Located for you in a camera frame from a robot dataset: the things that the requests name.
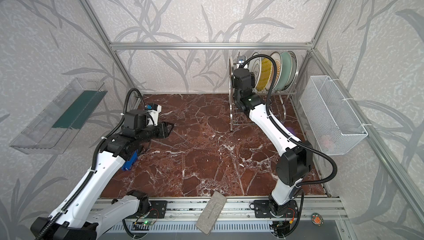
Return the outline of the white plate with green rim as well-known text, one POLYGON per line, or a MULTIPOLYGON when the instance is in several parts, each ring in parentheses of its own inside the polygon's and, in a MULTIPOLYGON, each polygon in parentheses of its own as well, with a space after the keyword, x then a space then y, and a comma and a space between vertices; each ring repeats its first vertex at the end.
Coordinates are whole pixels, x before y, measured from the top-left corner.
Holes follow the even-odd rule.
POLYGON ((257 57, 253 60, 251 60, 248 64, 248 69, 251 73, 254 74, 255 77, 255 85, 258 84, 259 78, 260 78, 260 72, 261 72, 262 64, 261 64, 261 58, 257 57))

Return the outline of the yellow green woven plate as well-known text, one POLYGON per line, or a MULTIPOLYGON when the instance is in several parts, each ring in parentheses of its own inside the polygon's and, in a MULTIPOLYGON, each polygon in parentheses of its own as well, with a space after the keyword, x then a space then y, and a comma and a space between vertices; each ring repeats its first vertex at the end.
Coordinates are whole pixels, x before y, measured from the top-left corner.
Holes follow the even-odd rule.
POLYGON ((261 72, 259 76, 259 81, 256 86, 257 91, 265 90, 267 84, 271 79, 271 75, 273 73, 272 62, 267 58, 262 58, 261 60, 261 72))

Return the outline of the orange sunburst plate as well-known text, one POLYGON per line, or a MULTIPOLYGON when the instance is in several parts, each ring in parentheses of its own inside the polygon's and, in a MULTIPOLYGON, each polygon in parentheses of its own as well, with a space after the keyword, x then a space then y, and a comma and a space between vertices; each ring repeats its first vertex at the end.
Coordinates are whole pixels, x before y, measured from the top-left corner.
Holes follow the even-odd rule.
POLYGON ((276 71, 276 81, 274 83, 274 87, 273 89, 275 89, 277 87, 279 78, 280 78, 280 74, 281 74, 281 66, 282 66, 282 58, 279 52, 273 52, 271 54, 271 57, 274 59, 274 61, 276 62, 276 66, 277 66, 277 71, 276 71))

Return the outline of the light green flower plate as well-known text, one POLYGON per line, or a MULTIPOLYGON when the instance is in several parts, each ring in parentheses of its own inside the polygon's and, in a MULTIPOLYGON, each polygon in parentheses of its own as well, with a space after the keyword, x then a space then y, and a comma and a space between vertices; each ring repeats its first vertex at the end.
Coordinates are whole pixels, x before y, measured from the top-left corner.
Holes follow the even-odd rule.
POLYGON ((283 52, 281 56, 281 68, 280 68, 280 77, 277 85, 275 86, 276 91, 283 90, 286 84, 288 83, 290 73, 292 70, 292 57, 289 52, 283 52))

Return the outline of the dark green rimmed white plate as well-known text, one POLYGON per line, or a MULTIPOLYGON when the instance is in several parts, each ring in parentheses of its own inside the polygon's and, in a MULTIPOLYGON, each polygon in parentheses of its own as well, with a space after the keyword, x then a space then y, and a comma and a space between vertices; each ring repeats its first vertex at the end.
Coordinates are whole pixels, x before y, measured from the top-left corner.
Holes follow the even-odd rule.
POLYGON ((297 61, 297 56, 295 55, 295 53, 293 51, 289 51, 288 52, 290 57, 291 57, 291 71, 290 71, 290 76, 289 79, 286 83, 286 86, 284 87, 284 90, 288 90, 294 83, 294 80, 296 78, 296 75, 298 74, 298 61, 297 61))

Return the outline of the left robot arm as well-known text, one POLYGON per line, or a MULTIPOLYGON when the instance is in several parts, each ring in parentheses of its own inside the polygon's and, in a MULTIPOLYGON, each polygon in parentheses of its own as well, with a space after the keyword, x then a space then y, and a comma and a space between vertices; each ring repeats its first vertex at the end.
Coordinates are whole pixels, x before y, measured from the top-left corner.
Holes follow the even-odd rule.
POLYGON ((125 98, 121 120, 102 137, 93 153, 91 167, 66 199, 48 216, 39 217, 31 225, 37 240, 96 240, 119 221, 132 215, 149 215, 152 206, 145 192, 132 190, 125 197, 95 215, 90 211, 119 169, 130 170, 145 153, 145 145, 153 139, 167 138, 174 125, 159 122, 161 106, 148 104, 144 109, 128 110, 131 88, 125 98))

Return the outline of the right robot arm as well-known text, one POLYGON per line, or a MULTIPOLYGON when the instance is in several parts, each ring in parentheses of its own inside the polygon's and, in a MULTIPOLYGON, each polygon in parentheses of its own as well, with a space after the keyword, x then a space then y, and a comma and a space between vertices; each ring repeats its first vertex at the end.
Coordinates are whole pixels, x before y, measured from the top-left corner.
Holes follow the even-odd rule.
POLYGON ((302 142, 275 117, 271 112, 270 91, 265 99, 254 92, 255 77, 245 65, 259 57, 259 55, 242 57, 236 64, 233 60, 229 60, 230 104, 236 105, 265 133, 279 154, 276 166, 278 180, 269 195, 268 205, 254 202, 254 206, 256 210, 263 210, 267 217, 285 218, 288 211, 292 213, 291 220, 272 223, 269 226, 275 237, 285 239, 295 231, 300 222, 305 197, 302 187, 331 181, 336 177, 338 168, 331 157, 313 149, 309 142, 302 142), (327 160, 332 165, 332 172, 326 178, 306 181, 304 178, 311 171, 314 154, 327 160))

